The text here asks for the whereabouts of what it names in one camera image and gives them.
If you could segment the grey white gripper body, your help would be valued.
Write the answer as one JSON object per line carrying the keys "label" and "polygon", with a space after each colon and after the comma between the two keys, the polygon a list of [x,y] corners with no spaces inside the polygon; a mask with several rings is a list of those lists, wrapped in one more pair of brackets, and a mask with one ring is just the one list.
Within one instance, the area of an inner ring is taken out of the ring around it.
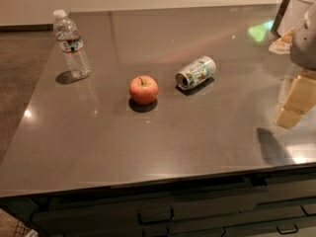
{"label": "grey white gripper body", "polygon": [[294,28],[290,57],[302,68],[316,69],[316,3],[303,14]]}

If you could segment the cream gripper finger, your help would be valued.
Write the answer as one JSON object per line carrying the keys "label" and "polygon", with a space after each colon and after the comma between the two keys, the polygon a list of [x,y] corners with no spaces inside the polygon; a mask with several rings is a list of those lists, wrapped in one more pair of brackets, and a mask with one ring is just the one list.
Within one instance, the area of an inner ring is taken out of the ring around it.
{"label": "cream gripper finger", "polygon": [[269,52],[275,54],[290,54],[292,36],[295,27],[289,29],[283,36],[275,40],[269,47]]}
{"label": "cream gripper finger", "polygon": [[316,72],[287,75],[280,87],[275,124],[295,127],[316,106]]}

